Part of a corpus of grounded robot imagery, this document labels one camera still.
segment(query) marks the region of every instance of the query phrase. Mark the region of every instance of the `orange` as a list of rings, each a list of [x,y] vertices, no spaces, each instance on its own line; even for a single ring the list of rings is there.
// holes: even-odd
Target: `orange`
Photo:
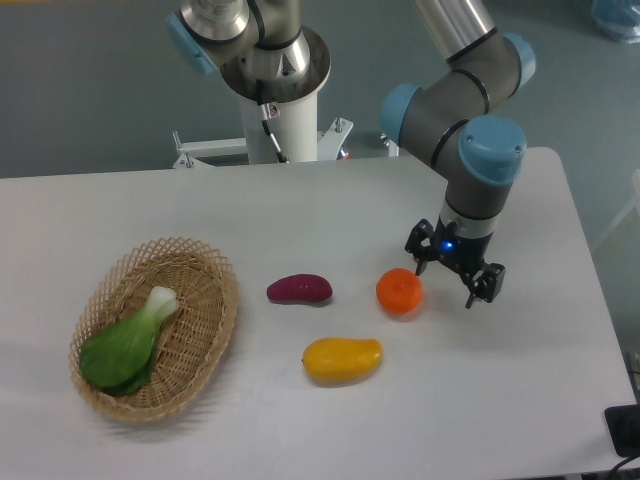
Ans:
[[[422,282],[406,268],[386,272],[376,285],[376,295],[382,308],[394,315],[414,310],[422,301]]]

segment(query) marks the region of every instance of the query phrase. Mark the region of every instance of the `yellow mango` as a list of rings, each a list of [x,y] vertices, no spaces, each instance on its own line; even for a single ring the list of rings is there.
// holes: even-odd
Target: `yellow mango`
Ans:
[[[373,372],[382,361],[382,345],[375,339],[321,338],[309,345],[302,363],[319,382],[342,383]]]

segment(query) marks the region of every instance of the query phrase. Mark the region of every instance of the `white vegetable stem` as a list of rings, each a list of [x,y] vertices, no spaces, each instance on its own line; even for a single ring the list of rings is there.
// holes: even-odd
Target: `white vegetable stem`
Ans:
[[[160,326],[169,315],[180,308],[180,302],[176,297],[176,292],[170,288],[153,287],[147,298],[147,303],[142,307],[142,316]]]

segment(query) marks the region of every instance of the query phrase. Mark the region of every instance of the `woven basket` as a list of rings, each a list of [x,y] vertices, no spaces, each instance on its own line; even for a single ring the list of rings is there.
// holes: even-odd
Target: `woven basket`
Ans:
[[[82,344],[136,312],[156,285],[174,290],[180,308],[163,324],[150,382],[129,396],[100,392],[80,373]],[[111,418],[150,421],[177,413],[211,376],[231,337],[237,307],[236,277],[218,250],[184,238],[141,245],[111,269],[80,317],[69,355],[73,383],[96,411]]]

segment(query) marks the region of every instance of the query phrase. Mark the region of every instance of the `purple sweet potato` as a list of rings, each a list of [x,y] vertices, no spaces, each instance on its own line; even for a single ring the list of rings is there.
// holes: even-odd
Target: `purple sweet potato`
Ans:
[[[331,284],[319,275],[300,273],[281,278],[267,288],[272,302],[320,303],[333,295]]]

